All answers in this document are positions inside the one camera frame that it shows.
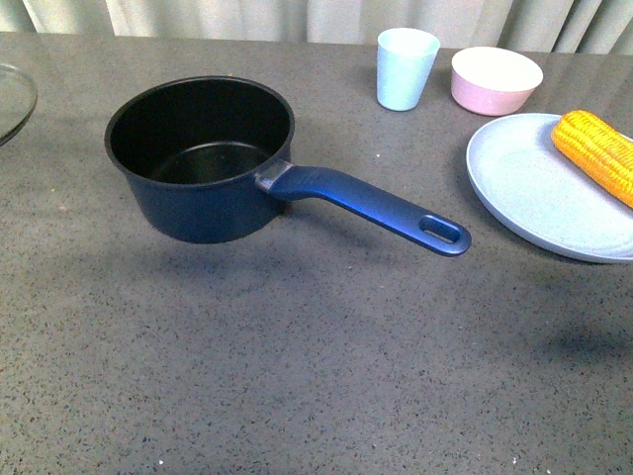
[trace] pink bowl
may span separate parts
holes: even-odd
[[[452,60],[451,94],[464,109],[484,116],[516,112],[543,82],[543,71],[518,52],[468,47]]]

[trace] blue handle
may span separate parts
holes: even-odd
[[[440,255],[460,255],[471,245],[460,225],[346,173],[284,161],[273,168],[275,176],[258,176],[257,183],[279,200],[321,198]]]

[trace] yellow corn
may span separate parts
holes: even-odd
[[[587,111],[565,114],[552,141],[598,185],[633,208],[633,142]]]

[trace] light blue cup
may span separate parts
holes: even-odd
[[[419,102],[439,50],[439,39],[414,28],[393,28],[378,36],[378,102],[408,111]]]

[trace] curtain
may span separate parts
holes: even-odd
[[[633,0],[1,0],[0,31],[633,54]]]

